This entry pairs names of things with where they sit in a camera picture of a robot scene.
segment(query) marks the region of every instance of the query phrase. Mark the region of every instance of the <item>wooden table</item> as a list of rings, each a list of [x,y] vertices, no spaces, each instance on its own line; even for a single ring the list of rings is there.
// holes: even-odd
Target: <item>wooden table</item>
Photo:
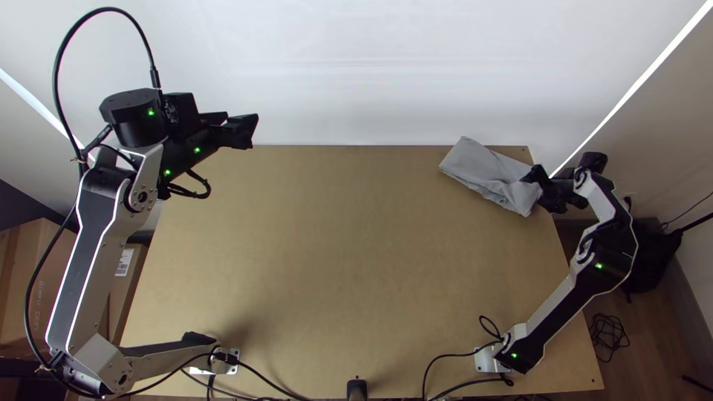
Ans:
[[[207,200],[166,202],[122,345],[185,331],[239,347],[241,360],[312,398],[420,397],[423,371],[524,322],[567,275],[550,215],[508,212],[440,173],[442,146],[268,146],[221,150],[196,168]],[[531,163],[524,147],[494,150]],[[178,183],[196,187],[188,177]],[[435,395],[477,374],[472,358],[438,362]],[[578,315],[528,375],[454,395],[603,388]],[[134,388],[149,384],[145,380]],[[250,372],[219,387],[280,397]],[[204,396],[177,374],[148,394]]]

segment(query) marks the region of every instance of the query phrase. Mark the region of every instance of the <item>gray towel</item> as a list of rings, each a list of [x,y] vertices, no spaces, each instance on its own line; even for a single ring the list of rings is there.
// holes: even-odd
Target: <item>gray towel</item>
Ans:
[[[446,158],[440,170],[463,183],[486,199],[525,217],[530,215],[541,190],[536,183],[520,181],[530,166],[491,151],[480,143],[461,137]]]

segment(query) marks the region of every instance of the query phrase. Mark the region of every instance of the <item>cable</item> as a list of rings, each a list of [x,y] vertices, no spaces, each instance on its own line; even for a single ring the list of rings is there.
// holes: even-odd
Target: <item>cable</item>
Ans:
[[[180,371],[181,371],[181,373],[185,374],[189,379],[191,379],[191,380],[193,380],[194,382],[196,382],[197,384],[202,385],[203,387],[205,387],[206,390],[208,390],[208,391],[215,391],[216,393],[221,393],[221,394],[227,395],[228,397],[237,398],[238,400],[243,400],[243,401],[278,401],[276,398],[272,398],[272,397],[250,398],[250,397],[246,397],[246,396],[241,396],[240,394],[235,394],[235,393],[231,393],[231,392],[228,392],[228,391],[225,391],[225,390],[221,390],[220,388],[216,388],[214,385],[206,384],[206,383],[204,383],[204,382],[201,382],[200,380],[198,380],[198,379],[196,379],[195,377],[191,376],[191,374],[189,374],[188,372],[186,372],[186,371],[183,370],[183,369],[181,369]],[[217,375],[214,375],[214,374],[213,374],[213,375],[210,376],[210,378],[215,380],[215,376],[217,376]]]
[[[208,379],[208,384],[206,384],[206,383],[201,382],[200,380],[196,379],[195,377],[191,376],[188,372],[186,372],[183,369],[181,369],[180,372],[182,374],[185,374],[186,377],[188,377],[189,379],[193,380],[194,382],[196,382],[199,385],[202,385],[203,387],[206,388],[206,390],[208,392],[208,396],[206,396],[206,398],[208,398],[208,401],[210,401],[210,391],[215,391],[216,393],[221,393],[221,394],[227,395],[228,397],[237,398],[238,400],[243,400],[243,401],[256,401],[257,400],[256,398],[241,396],[240,394],[230,393],[228,391],[223,391],[220,388],[213,387],[213,384],[211,383],[211,381],[215,381],[214,374],[210,375],[210,378]]]
[[[114,126],[112,124],[107,124],[104,129],[94,137],[93,140],[84,148],[82,149],[82,156],[85,158],[89,154],[90,151],[94,150],[94,148],[97,147],[101,142],[103,142],[107,136],[114,130]]]
[[[136,395],[136,394],[143,393],[144,391],[147,391],[147,390],[149,390],[149,389],[151,389],[151,388],[154,388],[154,387],[156,387],[157,385],[159,385],[159,384],[163,383],[164,381],[166,381],[169,377],[175,375],[178,371],[183,370],[183,368],[185,368],[186,365],[188,365],[189,363],[195,361],[196,359],[201,358],[202,356],[211,357],[211,356],[213,356],[213,355],[214,355],[214,353],[212,353],[212,352],[199,353],[198,355],[196,355],[196,356],[192,357],[191,359],[188,359],[187,361],[185,361],[181,366],[179,366],[179,367],[177,367],[176,369],[174,369],[173,371],[171,371],[171,373],[165,375],[164,377],[161,377],[159,380],[156,380],[156,381],[153,382],[152,384],[147,385],[146,387],[140,388],[140,389],[138,389],[138,390],[129,391],[128,393],[124,393],[124,394],[122,394],[121,396],[119,396],[119,398],[131,397],[131,396],[134,396],[134,395]]]
[[[185,196],[188,198],[195,198],[195,199],[206,199],[210,196],[210,192],[212,191],[210,188],[210,184],[208,184],[208,180],[205,178],[201,177],[200,175],[196,174],[193,170],[189,169],[186,171],[186,174],[193,178],[194,180],[198,181],[199,183],[203,184],[203,187],[205,187],[206,191],[199,194],[197,192],[193,192],[187,188],[184,188],[178,184],[174,183],[167,183],[166,188],[168,188],[169,192],[172,194],[176,194],[179,196]]]
[[[295,400],[299,400],[299,401],[312,401],[312,400],[310,400],[309,398],[302,397],[302,396],[299,396],[299,395],[297,395],[297,394],[294,394],[294,393],[292,393],[292,392],[290,392],[290,391],[288,391],[288,390],[283,389],[282,387],[278,386],[277,384],[271,382],[268,378],[266,378],[265,376],[263,376],[262,374],[260,374],[260,372],[258,372],[258,371],[256,371],[255,369],[253,369],[253,368],[252,368],[250,365],[248,365],[247,363],[242,362],[242,361],[240,361],[240,360],[238,360],[238,361],[236,361],[236,362],[237,362],[237,363],[235,363],[235,365],[240,365],[240,366],[242,366],[243,368],[246,368],[248,371],[252,372],[254,375],[256,375],[257,377],[259,377],[260,380],[262,380],[263,382],[266,382],[268,385],[270,385],[270,387],[276,389],[277,391],[283,393],[284,395],[286,395],[286,396],[288,396],[288,397],[292,397],[292,398],[294,398]]]
[[[696,206],[700,205],[701,203],[703,203],[706,199],[710,198],[711,196],[713,196],[713,191],[710,191],[710,193],[708,193],[706,196],[704,196],[703,199],[701,199],[701,200],[699,200],[698,202],[694,203],[694,205],[691,206],[691,207],[689,207],[685,212],[681,213],[680,215],[676,216],[675,218],[673,218],[673,219],[671,219],[671,220],[669,220],[669,221],[666,221],[665,223],[661,223],[661,225],[659,226],[660,231],[666,230],[666,229],[668,228],[668,225],[669,225],[669,224],[671,224],[671,223],[673,223],[674,221],[680,219],[681,217],[687,215],[688,212],[690,212],[691,210],[693,210]]]
[[[183,372],[183,374],[188,374],[183,369],[181,369],[180,371]],[[210,391],[213,389],[214,384],[215,384],[215,375],[212,374],[208,378],[208,386],[207,386],[208,388],[206,388],[206,401],[210,401]]]
[[[492,328],[495,329],[494,333],[489,328],[485,327],[483,320],[485,320],[486,322],[490,323],[490,325],[492,325]],[[500,341],[503,341],[504,338],[503,338],[503,336],[500,335],[500,330],[498,329],[498,326],[496,326],[495,323],[493,323],[492,320],[490,320],[490,318],[488,316],[480,315],[478,317],[478,321],[481,323],[481,327],[483,328],[483,330],[485,330],[486,333],[490,334],[491,336],[495,337],[496,339],[499,339]]]
[[[421,399],[426,400],[426,377],[429,375],[431,366],[433,366],[433,364],[437,360],[442,359],[442,358],[449,358],[452,356],[459,356],[459,357],[460,356],[473,356],[473,355],[477,354],[478,352],[482,351],[483,349],[488,348],[491,345],[498,344],[499,342],[502,342],[502,340],[495,340],[495,341],[488,342],[487,344],[485,344],[479,348],[476,348],[475,350],[468,352],[468,353],[444,353],[444,354],[441,354],[441,355],[436,356],[435,358],[431,359],[431,362],[429,362],[429,365],[426,367],[426,371],[423,372],[423,381],[421,382]]]
[[[45,250],[45,253],[42,254],[42,257],[39,259],[39,262],[37,263],[37,266],[35,267],[35,271],[32,272],[32,275],[30,276],[30,282],[27,284],[27,290],[25,291],[25,336],[27,337],[27,341],[30,343],[30,349],[32,350],[32,353],[35,354],[35,358],[39,361],[39,364],[41,365],[42,369],[49,371],[51,367],[47,363],[47,360],[42,356],[42,354],[39,352],[39,348],[37,348],[37,344],[35,343],[35,339],[32,336],[32,328],[30,327],[30,302],[32,300],[32,289],[35,286],[35,280],[37,280],[37,276],[39,275],[39,271],[42,268],[42,265],[45,264],[47,261],[47,258],[50,255],[50,252],[52,248],[54,247],[54,244],[59,240],[60,235],[62,234],[62,231],[64,231],[65,228],[67,228],[67,225],[69,224],[72,216],[74,215],[74,205],[72,205],[72,209],[70,212],[67,214],[67,217],[65,220],[62,222],[62,224],[59,226],[57,229],[57,232],[54,233],[54,236],[50,240],[50,244]]]
[[[621,319],[616,316],[607,316],[597,313],[592,317],[592,324],[589,326],[589,335],[592,340],[592,345],[595,347],[596,358],[604,363],[609,363],[614,356],[614,353],[620,348],[626,348],[631,345],[629,336],[624,331],[624,325]],[[602,358],[596,352],[596,346],[609,350],[609,357]]]
[[[93,16],[96,16],[101,13],[107,13],[107,12],[112,12],[112,13],[119,13],[131,21],[131,23],[134,25],[136,30],[138,31],[139,35],[141,36],[141,40],[143,41],[143,45],[146,48],[146,53],[149,56],[149,64],[150,64],[150,69],[149,73],[151,74],[151,81],[156,89],[160,89],[161,83],[160,79],[158,76],[158,70],[156,69],[156,64],[154,64],[154,56],[151,52],[151,47],[149,46],[149,41],[146,39],[146,35],[143,33],[143,30],[141,29],[141,26],[139,26],[139,23],[129,15],[124,10],[121,10],[120,8],[116,7],[101,7],[97,8],[96,10],[92,10],[89,13],[86,13],[82,18],[80,18],[77,22],[72,25],[72,28],[67,32],[65,35],[64,39],[62,40],[62,44],[59,45],[59,49],[57,50],[57,55],[54,59],[54,67],[52,71],[52,98],[54,100],[54,107],[57,109],[57,117],[59,118],[59,121],[62,123],[62,127],[64,127],[65,132],[67,133],[67,137],[69,137],[69,142],[72,145],[72,149],[74,150],[74,156],[77,158],[77,160],[80,162],[78,163],[79,167],[79,178],[81,178],[84,173],[87,171],[87,166],[86,166],[86,160],[82,156],[82,152],[79,151],[79,146],[76,144],[76,141],[74,139],[74,136],[72,135],[72,131],[69,128],[69,124],[67,123],[67,119],[65,117],[65,113],[62,110],[62,103],[59,100],[59,67],[62,64],[62,56],[65,54],[65,50],[67,50],[67,45],[69,45],[69,41],[72,39],[72,36],[79,30],[79,28],[87,22],[90,18]]]
[[[469,385],[476,385],[476,384],[480,384],[480,383],[488,383],[488,382],[504,382],[509,387],[512,387],[515,385],[515,383],[511,379],[508,379],[507,377],[505,377],[505,374],[500,374],[500,377],[497,379],[493,378],[493,379],[471,380],[469,382],[464,382],[459,385],[454,385],[453,387],[449,388],[448,390],[441,391],[440,393],[438,393],[438,395],[436,397],[430,398],[430,400],[438,400],[440,398],[443,398],[446,395],[452,393],[453,391],[456,391],[459,388],[467,387]]]
[[[111,146],[109,146],[109,145],[105,145],[105,144],[103,144],[103,143],[98,143],[98,144],[96,144],[96,147],[97,147],[97,148],[106,149],[106,150],[108,150],[108,151],[112,151],[112,152],[115,153],[117,156],[119,156],[119,157],[121,157],[122,159],[124,159],[124,161],[127,162],[131,167],[133,167],[135,171],[139,171],[139,166],[138,166],[136,163],[134,163],[134,161],[133,161],[132,159],[130,159],[130,158],[129,158],[128,156],[126,156],[125,154],[123,154],[119,149],[113,148],[113,147],[111,147]]]

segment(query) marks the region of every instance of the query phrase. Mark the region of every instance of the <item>floor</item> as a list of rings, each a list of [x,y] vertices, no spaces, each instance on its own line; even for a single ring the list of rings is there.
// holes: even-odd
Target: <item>floor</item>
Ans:
[[[579,240],[578,228],[558,225],[565,254],[569,258]],[[576,393],[546,394],[552,401],[625,400],[713,400],[713,395],[681,380],[681,375],[698,379],[691,351],[684,342],[677,317],[664,287],[633,297],[627,303],[619,291],[594,299],[586,308],[587,321],[596,313],[618,316],[631,341],[609,363],[601,363],[605,389]],[[516,397],[503,398],[505,401]],[[135,396],[132,401],[197,401],[204,398]]]

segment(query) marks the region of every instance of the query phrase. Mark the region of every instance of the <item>robotic arm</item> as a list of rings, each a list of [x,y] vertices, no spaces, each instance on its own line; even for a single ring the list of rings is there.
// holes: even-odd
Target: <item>robotic arm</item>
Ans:
[[[80,182],[79,234],[45,335],[53,360],[67,383],[103,399],[185,366],[234,374],[236,367],[215,353],[236,358],[239,350],[221,349],[218,340],[198,333],[135,348],[111,344],[97,332],[104,309],[97,300],[107,299],[127,237],[146,222],[158,199],[170,197],[171,181],[184,172],[194,177],[190,169],[220,147],[251,149],[258,115],[199,114],[192,94],[148,88],[112,95],[100,110],[135,171],[117,167],[117,154],[101,148]]]
[[[504,340],[475,354],[480,372],[522,374],[540,362],[544,346],[595,296],[617,288],[629,275],[637,240],[628,210],[614,196],[614,184],[601,176],[606,156],[585,153],[576,169],[564,170],[552,181],[540,166],[524,178],[544,190],[538,202],[551,212],[564,212],[565,203],[592,206],[598,223],[582,233],[570,273],[525,323],[512,326]]]

